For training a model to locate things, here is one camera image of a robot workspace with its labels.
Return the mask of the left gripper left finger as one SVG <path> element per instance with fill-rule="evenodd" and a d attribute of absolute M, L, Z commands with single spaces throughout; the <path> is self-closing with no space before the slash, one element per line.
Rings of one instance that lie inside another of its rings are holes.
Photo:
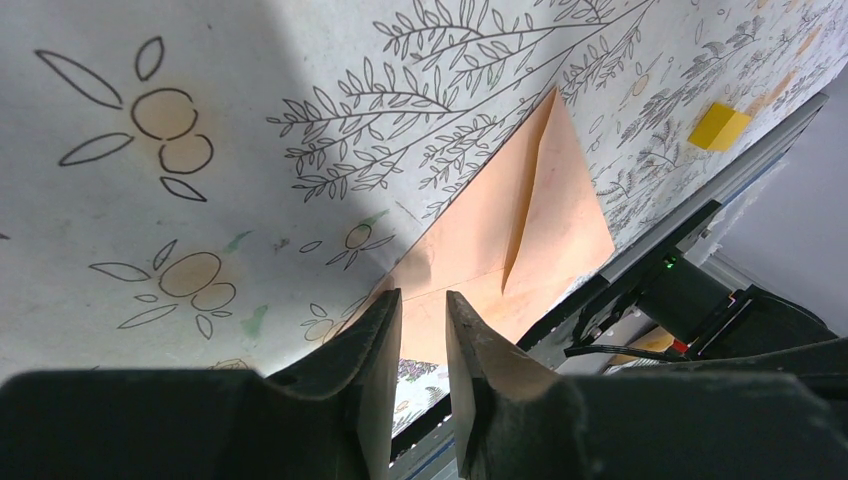
<path fill-rule="evenodd" d="M 384 479 L 399 290 L 270 376 L 57 370 L 1 388 L 5 479 Z"/>

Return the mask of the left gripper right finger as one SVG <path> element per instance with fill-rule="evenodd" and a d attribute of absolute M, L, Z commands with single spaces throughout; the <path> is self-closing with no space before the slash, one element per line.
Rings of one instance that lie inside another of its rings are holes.
<path fill-rule="evenodd" d="M 847 342 L 560 375 L 446 295 L 463 479 L 843 479 Z"/>

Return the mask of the tan paper envelope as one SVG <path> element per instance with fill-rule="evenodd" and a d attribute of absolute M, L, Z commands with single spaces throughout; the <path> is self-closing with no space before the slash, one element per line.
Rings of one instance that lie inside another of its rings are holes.
<path fill-rule="evenodd" d="M 519 340 L 614 249 L 571 115 L 551 90 L 381 283 L 402 292 L 401 357 L 447 363 L 450 291 Z"/>

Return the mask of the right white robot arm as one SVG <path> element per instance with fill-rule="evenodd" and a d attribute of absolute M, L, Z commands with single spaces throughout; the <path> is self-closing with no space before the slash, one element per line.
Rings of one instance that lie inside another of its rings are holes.
<path fill-rule="evenodd" d="M 650 255 L 594 296 L 564 354 L 561 373 L 704 365 L 847 390 L 847 341 L 817 315 L 755 284 L 727 286 L 679 251 Z"/>

